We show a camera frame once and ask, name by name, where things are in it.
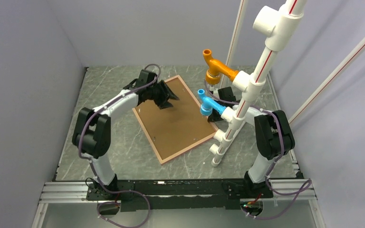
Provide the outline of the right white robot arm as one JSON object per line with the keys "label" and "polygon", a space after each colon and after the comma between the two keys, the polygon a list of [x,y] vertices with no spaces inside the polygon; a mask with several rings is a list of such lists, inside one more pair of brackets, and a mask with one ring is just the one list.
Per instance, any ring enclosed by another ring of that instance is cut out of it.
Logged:
{"label": "right white robot arm", "polygon": [[200,112],[203,116],[210,116],[216,111],[229,124],[227,131],[218,130],[214,135],[214,139],[220,144],[213,144],[209,149],[214,155],[213,166],[221,162],[235,135],[245,123],[254,126],[258,155],[245,174],[245,178],[249,180],[243,183],[243,192],[248,197],[255,197],[261,191],[260,183],[267,182],[275,164],[295,146],[285,113],[281,110],[272,112],[254,107],[232,109],[206,96],[204,89],[198,90],[198,96],[202,101]]}

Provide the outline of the pink picture frame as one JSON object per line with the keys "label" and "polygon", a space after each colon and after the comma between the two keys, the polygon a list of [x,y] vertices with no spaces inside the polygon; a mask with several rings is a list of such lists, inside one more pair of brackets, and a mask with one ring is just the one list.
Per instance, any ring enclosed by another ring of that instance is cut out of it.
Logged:
{"label": "pink picture frame", "polygon": [[154,102],[146,101],[133,109],[160,164],[212,139],[218,130],[200,114],[200,102],[180,75],[165,82],[179,97],[170,100],[172,107],[159,109]]}

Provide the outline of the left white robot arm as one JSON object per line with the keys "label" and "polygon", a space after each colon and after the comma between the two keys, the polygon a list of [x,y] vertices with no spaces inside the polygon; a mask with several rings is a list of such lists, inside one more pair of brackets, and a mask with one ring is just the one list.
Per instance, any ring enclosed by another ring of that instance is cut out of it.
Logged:
{"label": "left white robot arm", "polygon": [[124,86],[114,98],[93,109],[84,107],[78,113],[72,143],[77,147],[79,157],[89,161],[96,183],[100,184],[98,192],[107,200],[114,198],[118,191],[117,175],[107,156],[112,121],[146,101],[166,109],[173,106],[170,100],[179,100],[158,77],[159,74],[142,69],[139,77]]}

